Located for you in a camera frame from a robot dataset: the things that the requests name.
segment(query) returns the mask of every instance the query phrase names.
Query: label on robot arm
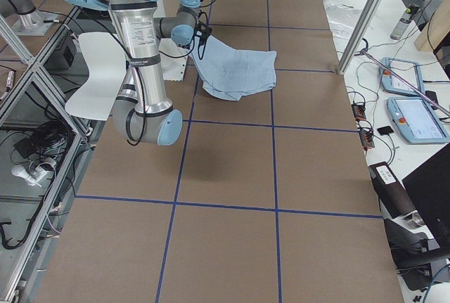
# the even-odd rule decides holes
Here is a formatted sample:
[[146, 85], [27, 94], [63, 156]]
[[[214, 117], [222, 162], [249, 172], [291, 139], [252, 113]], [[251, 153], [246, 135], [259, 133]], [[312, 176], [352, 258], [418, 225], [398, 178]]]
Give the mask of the label on robot arm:
[[377, 172], [387, 185], [395, 182], [394, 176], [386, 166], [377, 167]]
[[152, 20], [146, 22], [123, 22], [122, 30], [128, 44], [134, 48], [156, 45], [156, 34]]

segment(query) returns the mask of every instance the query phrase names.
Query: table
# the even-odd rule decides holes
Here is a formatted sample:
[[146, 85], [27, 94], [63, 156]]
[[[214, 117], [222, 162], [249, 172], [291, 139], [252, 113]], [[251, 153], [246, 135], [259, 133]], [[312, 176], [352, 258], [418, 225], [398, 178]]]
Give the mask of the table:
[[[362, 9], [366, 1], [367, 0], [323, 0], [326, 6], [330, 6], [330, 4], [344, 4], [346, 6], [352, 6], [355, 9]], [[439, 63], [436, 63], [436, 58], [432, 53], [419, 52], [416, 50], [414, 46], [414, 40], [419, 35], [419, 31], [414, 33], [414, 31], [417, 30], [417, 27], [414, 25], [414, 23], [411, 23], [411, 26], [404, 34], [404, 37], [406, 37], [409, 32], [412, 32], [412, 36], [406, 41], [394, 44], [394, 41], [390, 39], [390, 32], [394, 29], [394, 26], [402, 15], [404, 9], [405, 7], [401, 0], [382, 0], [380, 7], [373, 17], [370, 27], [364, 35], [364, 37], [369, 42], [369, 53], [371, 53], [378, 59], [381, 59], [382, 57], [393, 57], [397, 54], [396, 57], [398, 58], [417, 61], [420, 64], [431, 63], [429, 65], [420, 67], [423, 74], [423, 79], [432, 81], [448, 80], [441, 65]], [[333, 37], [333, 40], [335, 42], [338, 53], [340, 53], [340, 51], [344, 51], [347, 40], [339, 37]], [[388, 43], [389, 45], [371, 48], [372, 46], [385, 43]], [[367, 57], [365, 56], [354, 57], [349, 66], [349, 69], [345, 73], [345, 82], [346, 85], [350, 87], [349, 91], [351, 91], [351, 89], [355, 89], [356, 91], [362, 93], [369, 101], [375, 98], [375, 94], [371, 93], [368, 90], [365, 90], [358, 85], [358, 76], [360, 85], [370, 88], [374, 91], [378, 90], [380, 80], [378, 78], [377, 65], [371, 63], [361, 65], [362, 63], [368, 61], [369, 59], [367, 59]], [[445, 108], [449, 107], [450, 84], [425, 84], [425, 89], [436, 91], [439, 104], [444, 106]], [[393, 125], [392, 120], [388, 115], [385, 102], [387, 98], [395, 95], [385, 93], [383, 91], [383, 88], [378, 91], [378, 94], [380, 96], [380, 100], [376, 103], [376, 106], [375, 103], [368, 103], [366, 106], [366, 115], [368, 117], [368, 120], [373, 124], [374, 128], [390, 125], [395, 130], [395, 126]], [[440, 117], [444, 116], [444, 114], [440, 111], [437, 111], [437, 114]], [[395, 143], [395, 146], [398, 146], [398, 149], [396, 151], [396, 157], [390, 167], [392, 171], [397, 175], [397, 178], [399, 180], [402, 180], [422, 162], [426, 161], [429, 157], [431, 157], [438, 150], [444, 147], [444, 144], [409, 145], [397, 133], [391, 134], [391, 137]], [[375, 148], [369, 150], [366, 156], [367, 165], [387, 161], [390, 156], [388, 148], [383, 143], [381, 143], [379, 139], [375, 138], [374, 140]], [[395, 221], [402, 226], [405, 226], [401, 218], [395, 219]], [[416, 229], [414, 230], [414, 233], [417, 233], [419, 231], [424, 231], [430, 236], [430, 232], [426, 228]], [[401, 288], [405, 297], [405, 302], [409, 302], [410, 297], [411, 299], [413, 299], [416, 295], [423, 295], [423, 293], [420, 292], [411, 292], [406, 287], [403, 280], [400, 279], [400, 281]], [[433, 289], [431, 290], [431, 294], [428, 297], [427, 303], [447, 302], [449, 297], [450, 284], [441, 284], [433, 287]]]
[[221, 101], [189, 65], [167, 83], [175, 145], [108, 121], [35, 302], [401, 302], [322, 0], [210, 15], [228, 45], [278, 52], [277, 87]]

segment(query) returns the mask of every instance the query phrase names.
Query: white table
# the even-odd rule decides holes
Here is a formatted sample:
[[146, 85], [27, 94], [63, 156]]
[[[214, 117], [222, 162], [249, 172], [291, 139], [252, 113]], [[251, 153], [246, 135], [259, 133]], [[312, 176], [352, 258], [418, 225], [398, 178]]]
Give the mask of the white table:
[[[326, 7], [329, 7], [330, 4], [343, 4], [346, 6], [352, 6], [354, 9], [362, 10], [367, 0], [323, 0]], [[397, 24], [400, 16], [404, 12], [405, 6], [401, 0], [382, 0], [376, 14], [373, 16], [371, 24], [366, 31], [364, 38], [366, 38], [369, 42], [369, 53], [372, 56], [375, 56], [378, 60], [381, 60], [383, 57], [396, 57], [405, 60], [412, 60], [419, 62], [420, 64], [427, 64], [436, 62], [436, 58], [432, 53], [419, 52], [416, 50], [414, 46], [414, 41], [419, 35], [419, 31], [414, 33], [410, 38], [406, 41], [401, 41], [398, 44], [395, 44], [395, 41], [390, 39], [390, 33], [394, 29], [394, 26]], [[410, 31], [417, 30], [417, 27], [414, 23], [411, 23], [407, 31], [405, 32], [404, 37], [406, 37]], [[341, 37], [334, 36], [335, 47], [337, 50], [337, 54], [342, 55], [342, 51], [344, 51], [348, 39], [346, 38], [346, 34], [341, 35]], [[388, 43], [389, 45], [383, 45], [371, 48], [374, 45]], [[349, 91], [352, 88], [355, 91], [360, 92], [366, 97], [367, 101], [375, 100], [376, 95], [371, 93], [370, 91], [361, 88], [358, 85], [358, 79], [356, 75], [356, 70], [363, 62], [369, 62], [365, 56], [357, 56], [351, 61], [351, 64], [348, 70], [345, 73], [345, 82]], [[439, 63], [433, 63], [426, 66], [420, 67], [423, 79], [430, 81], [448, 81], [448, 78], [443, 71], [441, 65]], [[378, 66], [372, 63], [363, 64], [358, 69], [359, 82], [361, 85], [372, 89], [374, 91], [378, 90], [380, 84], [380, 78], [378, 75]], [[450, 105], [450, 84], [425, 84], [425, 89], [432, 90], [437, 93], [437, 98], [439, 104], [445, 108], [449, 108]], [[424, 161], [426, 161], [429, 157], [434, 155], [439, 149], [444, 147], [444, 144], [433, 144], [433, 145], [410, 145], [408, 144], [399, 134], [397, 134], [397, 129], [395, 125], [392, 123], [391, 117], [388, 114], [386, 107], [386, 99], [392, 96], [397, 96], [394, 94], [388, 94], [383, 91], [383, 87], [380, 87], [378, 90], [378, 95], [380, 96], [378, 102], [376, 103], [367, 103], [366, 104], [366, 116], [367, 119], [372, 123], [374, 129], [383, 126], [391, 126], [396, 133], [391, 134], [391, 137], [394, 141], [396, 149], [395, 159], [390, 165], [392, 171], [396, 174], [399, 180], [402, 180], [405, 176], [411, 173], [416, 167], [421, 165]], [[353, 94], [349, 94], [349, 98], [352, 101], [353, 98], [355, 101], [362, 101], [361, 97], [355, 96]], [[443, 113], [437, 111], [437, 115], [439, 117], [445, 117]], [[445, 126], [447, 131], [450, 131], [450, 126]], [[386, 142], [391, 145], [388, 138], [383, 137]], [[372, 165], [377, 162], [387, 161], [390, 156], [390, 151], [386, 147], [386, 145], [380, 142], [377, 138], [374, 139], [375, 148], [370, 149], [366, 156], [367, 165]], [[397, 223], [400, 223], [402, 226], [404, 225], [403, 220], [395, 219]], [[430, 232], [426, 228], [420, 228], [413, 230], [414, 233], [418, 233], [420, 231], [426, 232], [429, 236]], [[412, 292], [410, 291], [401, 276], [399, 276], [399, 281], [401, 284], [401, 290], [404, 295], [405, 302], [412, 302], [412, 299], [416, 296], [422, 296], [423, 293], [420, 291]], [[431, 292], [427, 298], [427, 303], [447, 303], [450, 300], [450, 283], [443, 283], [439, 285], [434, 285], [431, 289]]]

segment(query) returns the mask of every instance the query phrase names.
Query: black monitor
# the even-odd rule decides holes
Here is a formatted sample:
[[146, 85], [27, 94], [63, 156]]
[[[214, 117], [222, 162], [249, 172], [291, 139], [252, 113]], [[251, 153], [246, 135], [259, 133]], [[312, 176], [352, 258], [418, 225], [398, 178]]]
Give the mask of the black monitor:
[[437, 243], [450, 246], [450, 144], [405, 177], [403, 185]]

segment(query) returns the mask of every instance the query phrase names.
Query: silver arm segment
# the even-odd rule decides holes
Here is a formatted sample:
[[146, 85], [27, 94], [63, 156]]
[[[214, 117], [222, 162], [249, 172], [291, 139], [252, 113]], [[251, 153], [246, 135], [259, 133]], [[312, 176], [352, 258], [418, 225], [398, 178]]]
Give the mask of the silver arm segment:
[[44, 16], [32, 0], [0, 0], [0, 14], [5, 18], [17, 14], [25, 30], [36, 29], [44, 24]]
[[130, 68], [112, 115], [117, 130], [132, 141], [172, 145], [182, 116], [166, 96], [159, 39], [171, 37], [188, 46], [198, 23], [200, 0], [180, 0], [176, 17], [154, 19], [157, 0], [66, 0], [77, 6], [108, 10]]

